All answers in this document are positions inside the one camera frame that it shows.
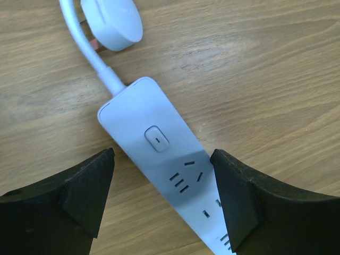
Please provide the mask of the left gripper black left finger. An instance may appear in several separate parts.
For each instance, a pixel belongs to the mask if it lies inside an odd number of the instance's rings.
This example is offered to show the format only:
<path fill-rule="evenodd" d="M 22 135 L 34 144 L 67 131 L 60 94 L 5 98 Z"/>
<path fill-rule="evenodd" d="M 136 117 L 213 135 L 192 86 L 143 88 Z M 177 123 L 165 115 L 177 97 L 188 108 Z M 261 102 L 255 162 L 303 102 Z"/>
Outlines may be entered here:
<path fill-rule="evenodd" d="M 1 196 L 1 254 L 89 254 L 114 173 L 112 148 Z"/>

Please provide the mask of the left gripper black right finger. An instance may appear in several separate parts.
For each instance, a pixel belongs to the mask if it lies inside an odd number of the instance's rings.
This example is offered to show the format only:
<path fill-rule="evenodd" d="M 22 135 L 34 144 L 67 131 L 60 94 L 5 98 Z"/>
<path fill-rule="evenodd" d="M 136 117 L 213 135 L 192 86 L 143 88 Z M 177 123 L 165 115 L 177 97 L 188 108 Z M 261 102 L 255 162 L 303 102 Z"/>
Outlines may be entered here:
<path fill-rule="evenodd" d="M 339 254 L 339 197 L 279 181 L 221 149 L 210 161 L 232 252 Z"/>

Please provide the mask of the blue power strip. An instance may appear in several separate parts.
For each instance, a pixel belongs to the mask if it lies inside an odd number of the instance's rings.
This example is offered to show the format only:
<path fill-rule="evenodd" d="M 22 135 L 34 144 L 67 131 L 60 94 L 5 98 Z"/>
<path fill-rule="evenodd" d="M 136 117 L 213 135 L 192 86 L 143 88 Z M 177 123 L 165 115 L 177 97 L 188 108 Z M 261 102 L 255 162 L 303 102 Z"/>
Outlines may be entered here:
<path fill-rule="evenodd" d="M 108 83 L 98 121 L 214 254 L 231 254 L 214 167 L 155 80 Z"/>

